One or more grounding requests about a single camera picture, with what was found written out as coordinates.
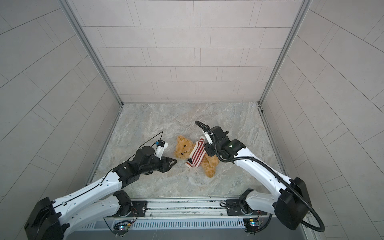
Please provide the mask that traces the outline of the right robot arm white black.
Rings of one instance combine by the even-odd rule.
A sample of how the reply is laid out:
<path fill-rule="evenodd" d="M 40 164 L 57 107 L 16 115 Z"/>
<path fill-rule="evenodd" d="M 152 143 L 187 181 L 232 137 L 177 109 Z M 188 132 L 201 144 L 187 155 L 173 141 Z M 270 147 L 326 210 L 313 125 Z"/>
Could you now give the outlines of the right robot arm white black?
<path fill-rule="evenodd" d="M 299 224 L 314 229 L 305 222 L 306 215 L 313 210 L 305 183 L 300 178 L 291 179 L 271 168 L 257 158 L 245 144 L 230 140 L 221 127 L 201 126 L 208 142 L 204 145 L 209 156 L 216 156 L 223 163 L 233 163 L 246 170 L 262 183 L 269 193 L 259 194 L 247 189 L 239 200 L 227 208 L 238 209 L 245 215 L 268 213 L 290 230 Z"/>

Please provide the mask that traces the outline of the brown plush teddy bear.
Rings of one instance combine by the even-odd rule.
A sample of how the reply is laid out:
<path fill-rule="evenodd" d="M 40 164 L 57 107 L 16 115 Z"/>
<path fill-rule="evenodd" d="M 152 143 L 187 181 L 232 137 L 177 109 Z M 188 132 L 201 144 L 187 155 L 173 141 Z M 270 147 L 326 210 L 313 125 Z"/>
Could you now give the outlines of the brown plush teddy bear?
<path fill-rule="evenodd" d="M 202 167 L 205 175 L 213 178 L 219 159 L 216 155 L 213 157 L 208 155 L 204 148 L 205 140 L 205 137 L 201 137 L 194 143 L 183 136 L 178 136 L 174 156 L 177 159 L 186 160 L 185 165 L 188 168 Z"/>

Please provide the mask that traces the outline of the red white striped knit sweater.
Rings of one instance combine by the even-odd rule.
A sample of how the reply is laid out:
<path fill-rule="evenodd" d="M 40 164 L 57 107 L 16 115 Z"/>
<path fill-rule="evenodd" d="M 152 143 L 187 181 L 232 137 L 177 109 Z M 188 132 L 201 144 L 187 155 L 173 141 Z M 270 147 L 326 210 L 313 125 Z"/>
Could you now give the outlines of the red white striped knit sweater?
<path fill-rule="evenodd" d="M 189 158 L 187 159 L 187 162 L 185 163 L 188 168 L 198 167 L 201 164 L 204 155 L 206 154 L 206 150 L 204 148 L 205 141 L 205 137 L 201 137 L 196 142 L 195 147 L 193 148 Z"/>

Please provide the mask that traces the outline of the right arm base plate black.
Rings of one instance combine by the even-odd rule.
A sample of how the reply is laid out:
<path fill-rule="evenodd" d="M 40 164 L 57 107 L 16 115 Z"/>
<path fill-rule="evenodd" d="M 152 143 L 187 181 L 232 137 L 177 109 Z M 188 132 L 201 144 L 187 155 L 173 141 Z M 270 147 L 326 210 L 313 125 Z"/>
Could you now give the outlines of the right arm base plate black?
<path fill-rule="evenodd" d="M 251 210 L 246 208 L 238 199 L 225 200 L 220 203 L 222 208 L 225 208 L 228 216 L 266 216 L 268 213 L 263 211 Z"/>

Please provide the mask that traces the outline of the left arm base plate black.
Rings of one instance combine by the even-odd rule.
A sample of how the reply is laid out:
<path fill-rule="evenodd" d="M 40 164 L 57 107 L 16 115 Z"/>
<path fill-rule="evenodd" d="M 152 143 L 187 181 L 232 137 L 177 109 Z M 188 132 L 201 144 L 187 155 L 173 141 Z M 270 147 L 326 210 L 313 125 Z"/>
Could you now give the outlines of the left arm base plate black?
<path fill-rule="evenodd" d="M 148 201 L 133 201 L 129 211 L 118 210 L 118 212 L 113 215 L 114 218 L 142 218 L 145 216 L 148 207 Z"/>

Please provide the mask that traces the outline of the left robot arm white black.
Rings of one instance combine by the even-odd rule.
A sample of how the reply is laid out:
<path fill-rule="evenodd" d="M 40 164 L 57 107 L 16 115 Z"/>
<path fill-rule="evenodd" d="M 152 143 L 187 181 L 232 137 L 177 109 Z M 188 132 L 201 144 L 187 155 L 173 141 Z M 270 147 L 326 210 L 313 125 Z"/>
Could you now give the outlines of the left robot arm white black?
<path fill-rule="evenodd" d="M 27 238 L 63 240 L 100 218 L 129 214 L 137 218 L 139 213 L 123 189 L 142 174 L 168 172 L 177 160 L 164 157 L 163 151 L 162 147 L 144 146 L 137 150 L 133 160 L 121 163 L 96 182 L 55 200 L 46 197 L 38 201 L 24 226 Z"/>

